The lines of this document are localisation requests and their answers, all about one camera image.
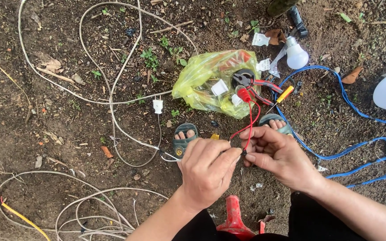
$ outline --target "dirt ground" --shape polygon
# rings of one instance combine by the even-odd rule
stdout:
[[[246,49],[256,52],[261,60],[268,57],[273,59],[281,47],[251,46],[253,31],[245,29],[250,21],[259,21],[261,33],[281,28],[288,34],[292,28],[290,26],[294,26],[286,15],[278,19],[270,18],[266,14],[268,2],[164,0],[154,6],[149,1],[141,2],[141,5],[143,9],[158,14],[172,24],[192,21],[183,26],[182,30],[193,40],[200,53]],[[32,63],[40,63],[40,53],[48,54],[61,62],[64,71],[60,75],[70,78],[76,73],[83,78],[85,85],[76,84],[79,87],[76,90],[67,81],[51,77],[52,81],[85,98],[106,100],[109,96],[106,83],[102,77],[95,78],[91,72],[97,68],[83,51],[78,35],[81,16],[97,3],[99,1],[95,0],[28,0],[22,13],[21,29]],[[136,4],[132,0],[126,3]],[[137,187],[171,196],[182,183],[179,170],[176,164],[165,162],[158,155],[147,165],[138,168],[126,165],[115,156],[115,162],[103,172],[108,158],[102,152],[101,145],[107,146],[112,154],[116,154],[109,137],[112,135],[109,106],[89,104],[61,91],[40,78],[28,66],[17,30],[19,4],[19,1],[0,0],[0,66],[25,91],[35,114],[28,117],[29,104],[24,93],[0,71],[0,171],[21,173],[48,170],[71,175],[69,169],[72,168],[77,177],[99,189]],[[341,74],[348,74],[356,66],[362,65],[363,70],[357,81],[344,88],[359,110],[386,120],[386,111],[372,103],[375,86],[386,76],[386,25],[371,24],[374,21],[386,21],[386,0],[303,0],[298,9],[309,30],[309,36],[300,40],[300,44],[310,54],[310,64],[329,68],[338,66]],[[344,21],[338,12],[350,16],[352,22]],[[39,17],[42,28],[39,29],[39,25],[31,18],[33,13]],[[139,33],[137,19],[138,13],[135,10],[126,9],[123,12],[119,6],[113,5],[95,8],[85,17],[82,28],[85,46],[97,63],[104,67],[110,84]],[[137,96],[171,90],[183,66],[177,64],[170,53],[160,46],[159,39],[163,34],[169,39],[170,47],[184,48],[180,53],[181,58],[188,60],[194,53],[194,48],[176,31],[151,34],[151,31],[166,27],[160,21],[142,15],[142,24],[143,39],[129,60],[129,67],[121,76],[114,101],[129,101]],[[133,36],[128,36],[127,28],[137,30]],[[238,31],[238,36],[230,34],[233,31]],[[248,33],[248,41],[241,41],[240,37]],[[147,48],[153,48],[157,56],[159,66],[153,74],[160,81],[147,81],[147,68],[144,59],[140,57],[142,49]],[[278,65],[282,76],[292,71],[287,67],[285,59]],[[292,127],[303,136],[309,147],[321,155],[333,155],[350,145],[386,136],[386,125],[357,115],[343,100],[335,78],[330,75],[322,77],[323,74],[323,71],[311,70],[296,75],[294,80],[303,81],[300,89],[302,94],[290,95],[280,106]],[[194,123],[204,138],[217,133],[221,139],[228,139],[231,134],[248,124],[248,118],[236,120],[220,113],[192,111],[184,101],[172,100],[170,95],[164,95],[162,99],[165,107],[160,121],[153,113],[151,99],[115,106],[115,116],[121,128],[138,140],[157,145],[160,125],[161,148],[171,151],[172,135],[180,123]],[[177,110],[179,115],[173,117],[171,111]],[[172,127],[166,126],[168,121],[173,123]],[[211,121],[217,121],[219,127],[213,127]],[[61,137],[63,145],[56,143],[44,132]],[[154,153],[119,131],[116,137],[121,138],[117,145],[121,156],[133,165],[147,162]],[[239,140],[236,139],[234,144],[238,145]],[[375,161],[386,155],[385,148],[386,144],[383,142],[372,143],[335,160],[322,161],[320,165],[328,169],[323,175],[346,172]],[[69,168],[56,165],[49,158],[43,159],[40,168],[35,168],[36,158],[43,155],[62,161]],[[318,161],[312,154],[310,157],[313,162]],[[144,169],[149,170],[149,174],[144,175]],[[347,185],[367,181],[385,173],[386,161],[335,180]],[[133,176],[136,174],[142,177],[135,180]],[[0,184],[10,176],[0,173]],[[25,175],[23,179],[24,183],[9,182],[0,194],[8,198],[7,203],[12,208],[42,228],[54,228],[58,214],[66,205],[75,201],[75,197],[87,196],[92,191],[78,181],[59,175],[33,174]],[[253,192],[249,187],[256,183],[262,183],[263,187]],[[386,180],[353,190],[386,205]],[[244,168],[239,163],[227,194],[239,196],[243,221],[253,231],[258,231],[259,228],[256,221],[272,211],[276,219],[267,224],[266,232],[287,234],[289,190],[278,183],[271,173],[259,168]],[[136,223],[132,208],[133,198],[138,200],[136,207],[139,222],[147,219],[164,203],[158,196],[133,190],[112,193],[112,201],[133,225]],[[209,212],[216,216],[216,224],[223,223],[226,218],[224,197],[212,205]],[[108,210],[94,200],[84,204],[80,214],[111,216]],[[8,215],[21,222],[17,217]],[[63,220],[74,217],[75,209],[72,208],[62,216]],[[92,220],[88,227],[105,225],[108,224],[104,221]],[[78,225],[72,225],[71,228],[80,229]],[[54,233],[47,233],[52,240],[56,240]],[[77,240],[76,236],[64,237]],[[0,240],[32,239],[41,240],[42,236],[35,230],[13,225],[0,213]]]

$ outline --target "light bulb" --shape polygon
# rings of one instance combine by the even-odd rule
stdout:
[[[292,69],[303,68],[309,61],[309,55],[304,51],[294,37],[288,37],[285,43],[287,48],[287,64]]]

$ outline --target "yellow screwdriver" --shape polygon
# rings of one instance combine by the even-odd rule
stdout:
[[[279,96],[279,98],[276,100],[276,103],[265,113],[265,115],[269,113],[278,103],[281,103],[293,90],[294,87],[290,85],[284,92],[282,92],[281,96]]]

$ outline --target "blue wire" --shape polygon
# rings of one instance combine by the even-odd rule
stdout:
[[[360,116],[362,117],[365,117],[365,118],[370,118],[372,120],[375,120],[377,122],[382,122],[382,123],[386,123],[386,120],[381,120],[381,119],[377,119],[377,118],[373,118],[373,117],[370,117],[362,112],[360,112],[357,107],[349,100],[348,98],[348,94],[346,93],[345,91],[345,88],[343,88],[343,83],[342,83],[342,79],[340,78],[340,75],[338,73],[336,73],[334,70],[330,69],[330,68],[327,68],[327,67],[324,67],[324,66],[319,66],[319,65],[313,65],[313,66],[307,66],[307,67],[304,67],[304,68],[301,68],[301,69],[298,69],[294,72],[292,72],[290,75],[288,75],[282,82],[281,84],[279,84],[279,87],[281,87],[288,79],[290,79],[293,75],[299,73],[299,72],[302,72],[302,71],[305,71],[305,70],[308,70],[308,69],[324,69],[324,70],[327,70],[329,72],[331,72],[332,74],[334,74],[337,78],[337,80],[339,81],[339,85],[340,85],[340,88],[342,89],[342,96],[343,96],[343,99],[347,102],[347,104],[353,108],[355,110],[355,112],[357,114],[359,114]],[[274,98],[275,100],[277,100],[277,93],[274,93]],[[284,114],[282,113],[282,111],[279,109],[278,106],[276,106],[276,109],[278,110],[279,112],[279,115],[288,123],[286,117],[284,116]],[[311,153],[313,153],[315,156],[317,156],[318,158],[320,159],[323,159],[323,160],[332,160],[332,159],[335,159],[335,158],[338,158],[338,157],[341,157],[343,155],[346,155],[347,153],[365,145],[365,144],[371,144],[375,141],[378,141],[378,140],[383,140],[386,142],[386,137],[378,137],[378,138],[374,138],[370,141],[364,141],[364,142],[361,142],[361,143],[358,143],[356,145],[353,145],[353,146],[350,146],[348,147],[347,149],[345,149],[344,151],[338,153],[338,154],[335,154],[335,155],[332,155],[332,156],[321,156],[317,153],[315,153],[314,151],[312,151],[302,140],[300,140],[300,138],[298,138],[298,136],[293,133],[294,137],[300,142],[300,144],[308,151],[310,151]],[[381,161],[385,161],[386,160],[386,156],[383,157],[383,158],[379,158],[378,160],[374,161],[374,162],[369,162],[369,163],[366,163],[364,165],[361,165],[349,172],[345,172],[345,173],[338,173],[338,174],[333,174],[333,175],[330,175],[328,176],[327,178],[334,178],[334,177],[344,177],[344,176],[349,176],[353,173],[356,173],[358,172],[359,170],[365,168],[365,167],[368,167],[374,163],[378,163],[378,162],[381,162]],[[375,179],[372,179],[372,180],[369,180],[369,181],[366,181],[366,182],[363,182],[363,183],[357,183],[357,184],[352,184],[352,185],[348,185],[346,187],[348,188],[351,188],[351,187],[356,187],[356,186],[360,186],[360,185],[365,185],[365,184],[368,184],[368,183],[372,183],[372,182],[375,182],[375,181],[379,181],[379,180],[384,180],[386,179],[386,175],[380,177],[380,178],[375,178]]]

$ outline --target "red pliers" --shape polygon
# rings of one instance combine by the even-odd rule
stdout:
[[[268,105],[268,106],[273,107],[274,103],[270,100],[267,100],[267,99],[261,97],[257,93],[257,91],[254,90],[254,88],[253,88],[254,85],[262,85],[262,86],[269,87],[272,91],[275,91],[278,94],[282,94],[284,92],[277,85],[274,85],[269,81],[265,81],[265,80],[261,80],[261,79],[250,79],[250,78],[247,78],[246,76],[240,75],[240,74],[234,74],[233,79],[236,80],[236,82],[239,83],[239,85],[245,86],[245,88],[248,90],[248,92],[252,96],[254,96],[257,100],[259,100],[260,102],[262,102],[263,104]]]

